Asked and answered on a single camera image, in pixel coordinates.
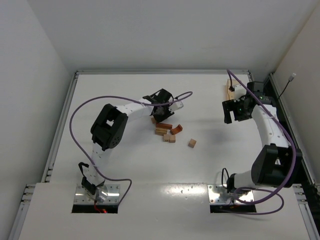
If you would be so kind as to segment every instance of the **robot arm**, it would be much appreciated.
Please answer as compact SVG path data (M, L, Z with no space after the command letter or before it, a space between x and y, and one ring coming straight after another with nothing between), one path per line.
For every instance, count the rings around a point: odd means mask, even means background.
M249 82L247 87L261 100L263 105L277 118L277 108L272 97L263 93L263 83ZM235 100L222 103L224 122L231 123L230 112L233 111L236 121L253 118L259 131L262 150L254 161L251 170L234 173L227 180L228 192L240 187L261 188L278 187L288 174L292 162L292 149L284 133L263 108L247 93ZM291 178L285 187L289 188L298 173L302 153L297 149L296 164Z
M151 115L159 123L184 106L181 101L165 106L150 106L143 103L153 105L164 104L169 103L173 99L171 93L161 89L154 94L144 96L138 100L140 103L129 103L119 106L106 104L90 130L93 141L91 158L95 166L100 168L108 163L113 148L122 139L127 123ZM94 195L96 187L103 185L104 181L95 168L89 165L88 171L85 175L83 174L82 186Z

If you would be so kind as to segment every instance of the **wooden block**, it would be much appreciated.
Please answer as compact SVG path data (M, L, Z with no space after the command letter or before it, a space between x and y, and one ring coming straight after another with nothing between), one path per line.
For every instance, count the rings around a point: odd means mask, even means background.
M176 142L176 136L170 135L169 143L175 143Z
M169 142L169 140L170 140L170 135L169 134L163 135L163 141L164 142Z
M153 116L151 117L151 122L152 122L152 124L156 124L157 123L157 121L155 120L155 118Z
M232 80L232 86L235 86L235 85L238 85L240 84L237 80L233 79ZM228 79L226 81L226 85L225 85L225 89L226 89L226 100L232 100L232 99L235 99L235 92L233 91L230 91L229 90L230 88L230 79Z
M157 134L157 135L163 136L163 135L165 135L165 134L168 133L168 130L167 130L167 129L164 129L164 128L159 128L159 127L157 127L154 132L155 132L155 134Z
M194 148L195 145L196 145L196 143L197 143L197 141L191 138L191 140L189 141L188 146L189 146L190 148Z
M183 128L182 128L182 126L179 124L176 128L172 128L172 129L170 130L170 133L171 133L172 135L176 135L176 134L180 133L182 130L183 130Z
M166 123L156 123L155 126L157 128L162 128L162 129L172 129L172 124L166 124Z

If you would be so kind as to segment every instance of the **metal base plate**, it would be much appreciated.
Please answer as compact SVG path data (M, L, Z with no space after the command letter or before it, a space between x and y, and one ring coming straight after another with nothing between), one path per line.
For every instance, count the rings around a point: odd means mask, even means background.
M104 199L100 198L97 202L99 205L117 205L120 196L120 185L118 184L105 184L102 189L100 189L105 196ZM86 191L84 187L80 184L76 186L76 191L73 200L74 205L93 205L93 197Z
M237 200L233 201L233 194L227 193L221 184L208 184L208 194L209 194L209 203L210 205L243 205ZM254 194L252 191L249 191L246 195L241 195L240 199L246 202L254 201Z

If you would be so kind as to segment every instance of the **white wall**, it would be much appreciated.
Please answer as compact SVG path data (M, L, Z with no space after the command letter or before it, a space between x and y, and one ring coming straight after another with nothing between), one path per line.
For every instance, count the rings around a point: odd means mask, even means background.
M274 71L318 0L28 0L77 69Z
M282 91L292 73L296 73L296 77L281 100L288 107L315 172L315 180L319 182L320 3L274 74L278 91Z
M0 3L0 240L41 180L71 75L26 0Z

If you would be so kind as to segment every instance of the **white table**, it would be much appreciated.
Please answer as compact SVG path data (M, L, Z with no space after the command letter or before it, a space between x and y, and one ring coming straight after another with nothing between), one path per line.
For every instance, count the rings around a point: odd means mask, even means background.
M248 82L246 74L237 75ZM221 170L230 174L251 168L262 149L258 129L250 119L224 123L227 74L81 74L78 77L50 183L36 185L20 240L212 240L309 239L292 188L280 191L284 208L265 216L210 213L207 184L219 184ZM127 124L121 143L102 171L110 178L131 178L133 185L118 214L71 213L79 162L88 162L69 133L69 118L87 99L117 95L133 99L164 88L173 95L194 94L165 123L181 124L176 143L163 142L145 117ZM97 100L74 119L75 137L92 151L90 128L102 107L125 104ZM197 140L195 148L189 140ZM123 194L127 183L120 184ZM255 192L255 199L264 193ZM258 212L281 204L276 197L256 206Z

